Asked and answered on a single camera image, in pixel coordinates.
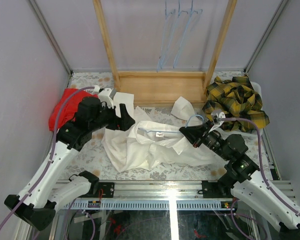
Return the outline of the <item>yellow plaid shirt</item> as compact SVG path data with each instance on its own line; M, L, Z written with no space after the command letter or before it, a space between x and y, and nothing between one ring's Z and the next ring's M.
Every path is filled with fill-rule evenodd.
M227 118L248 119L259 129L270 123L268 115L262 110L262 97L246 75L234 76L231 80L222 80L217 76L207 86L206 97L202 110L209 120L212 120L213 111L221 110Z

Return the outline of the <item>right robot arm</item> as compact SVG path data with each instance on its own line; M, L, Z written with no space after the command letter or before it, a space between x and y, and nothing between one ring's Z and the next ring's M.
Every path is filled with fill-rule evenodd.
M179 130L198 148L202 145L226 161L226 172L217 182L202 182L204 197L234 197L264 217L279 232L282 240L300 240L300 206L282 193L246 154L248 147L240 134L223 139L213 122L184 126Z

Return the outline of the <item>white shirt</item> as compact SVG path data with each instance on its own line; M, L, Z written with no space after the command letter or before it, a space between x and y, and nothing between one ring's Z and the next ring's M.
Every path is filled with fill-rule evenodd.
M125 104L135 124L127 131L106 129L102 144L118 172L132 169L150 171L159 164L186 164L193 167L212 164L214 154L204 145L194 148L180 133L138 130L178 131L179 127L154 122L140 107L134 107L134 95L117 92L113 104Z

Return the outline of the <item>blue wire hanger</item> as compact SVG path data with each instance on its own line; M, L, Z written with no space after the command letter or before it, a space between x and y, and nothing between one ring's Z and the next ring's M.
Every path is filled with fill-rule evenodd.
M192 0L189 12L187 13L187 15L188 15L187 22L186 22L185 27L183 29L181 39L180 39L180 42L179 42L179 46L178 46L178 49L177 49L177 53L176 53L176 55L174 57L174 60L173 60L172 67L174 69L177 68L178 63L179 63L179 59L180 59L180 57L183 53L183 49L186 45L187 39L188 39L189 35L194 31L196 25L198 24L198 22L201 18L202 13L203 13L203 9L202 8L195 8L195 1Z

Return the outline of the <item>white plastic basket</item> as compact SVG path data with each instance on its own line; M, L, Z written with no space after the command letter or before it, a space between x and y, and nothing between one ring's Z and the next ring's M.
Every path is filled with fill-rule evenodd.
M260 97L262 97L262 89L261 89L261 86L256 83L256 82L253 82L251 81L250 82L253 89L260 95ZM250 132L242 132L242 131L237 131L237 133L241 134L242 136L245 136L245 137L251 137L251 138L257 138L258 135L257 135L257 131L254 129Z

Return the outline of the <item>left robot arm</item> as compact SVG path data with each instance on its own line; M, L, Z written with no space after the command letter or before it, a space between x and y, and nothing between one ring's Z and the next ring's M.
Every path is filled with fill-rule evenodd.
M92 133L106 128L127 131L135 120L126 105L107 106L97 97L85 97L73 118L56 134L56 143L30 180L18 194L10 194L4 204L14 214L38 231L47 228L56 213L78 197L96 197L100 193L99 178L85 170L65 186L53 188L62 171L92 138Z

